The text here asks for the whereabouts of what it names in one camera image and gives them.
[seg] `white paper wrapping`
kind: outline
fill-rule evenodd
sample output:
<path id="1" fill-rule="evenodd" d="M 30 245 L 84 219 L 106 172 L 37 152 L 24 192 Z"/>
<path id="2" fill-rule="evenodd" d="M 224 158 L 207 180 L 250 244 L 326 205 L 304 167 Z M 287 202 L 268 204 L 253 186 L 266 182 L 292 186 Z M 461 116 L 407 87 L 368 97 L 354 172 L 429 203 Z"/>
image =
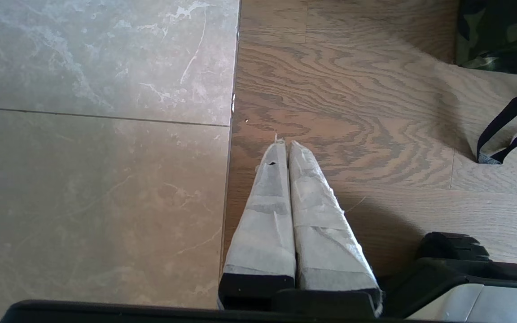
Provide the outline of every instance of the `white paper wrapping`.
<path id="1" fill-rule="evenodd" d="M 291 143 L 289 169 L 298 288 L 380 290 L 316 158 L 296 141 Z"/>
<path id="2" fill-rule="evenodd" d="M 260 165 L 232 237 L 224 273 L 285 275 L 296 271 L 286 143 L 275 140 Z"/>

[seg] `bag handle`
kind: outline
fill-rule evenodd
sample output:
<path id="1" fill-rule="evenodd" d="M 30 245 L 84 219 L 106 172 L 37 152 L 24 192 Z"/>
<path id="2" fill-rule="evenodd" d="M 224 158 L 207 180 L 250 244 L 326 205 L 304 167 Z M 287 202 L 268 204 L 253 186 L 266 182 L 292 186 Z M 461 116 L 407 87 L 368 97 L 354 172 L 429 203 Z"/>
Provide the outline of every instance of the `bag handle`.
<path id="1" fill-rule="evenodd" d="M 478 164 L 493 164 L 501 165 L 504 162 L 504 158 L 517 147 L 517 137 L 515 137 L 510 145 L 498 153 L 492 156 L 484 155 L 480 153 L 482 147 L 496 135 L 507 123 L 512 121 L 517 116 L 517 96 L 513 98 L 509 104 L 498 114 L 490 125 L 486 127 L 480 138 L 478 139 L 478 148 L 476 149 L 476 160 Z"/>

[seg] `wooden floor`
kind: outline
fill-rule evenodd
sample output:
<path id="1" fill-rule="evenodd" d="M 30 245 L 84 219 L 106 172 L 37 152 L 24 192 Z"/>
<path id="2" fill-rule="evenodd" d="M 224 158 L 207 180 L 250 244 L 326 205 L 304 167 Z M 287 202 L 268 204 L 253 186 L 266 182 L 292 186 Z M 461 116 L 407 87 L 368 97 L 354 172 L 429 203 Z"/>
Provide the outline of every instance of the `wooden floor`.
<path id="1" fill-rule="evenodd" d="M 517 151 L 474 163 L 517 75 L 451 65 L 458 0 L 242 0 L 226 250 L 275 133 L 312 149 L 378 274 L 429 231 L 517 262 Z M 517 132 L 517 120 L 492 147 Z"/>

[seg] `camouflage fabric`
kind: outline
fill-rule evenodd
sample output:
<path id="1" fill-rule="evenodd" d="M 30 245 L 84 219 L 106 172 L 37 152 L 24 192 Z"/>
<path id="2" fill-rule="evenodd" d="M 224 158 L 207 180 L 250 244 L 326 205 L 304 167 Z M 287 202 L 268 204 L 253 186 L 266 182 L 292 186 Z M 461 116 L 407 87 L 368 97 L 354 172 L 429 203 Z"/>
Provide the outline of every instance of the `camouflage fabric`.
<path id="1" fill-rule="evenodd" d="M 517 74 L 517 1 L 461 0 L 456 64 Z"/>

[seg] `marble tile floor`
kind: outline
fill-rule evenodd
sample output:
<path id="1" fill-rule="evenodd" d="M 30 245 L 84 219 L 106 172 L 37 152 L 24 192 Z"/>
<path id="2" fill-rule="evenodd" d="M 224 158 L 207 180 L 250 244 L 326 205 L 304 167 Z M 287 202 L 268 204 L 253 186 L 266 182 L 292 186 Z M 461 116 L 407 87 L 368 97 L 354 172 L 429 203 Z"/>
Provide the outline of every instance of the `marble tile floor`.
<path id="1" fill-rule="evenodd" d="M 0 0 L 0 317 L 214 308 L 238 0 Z"/>

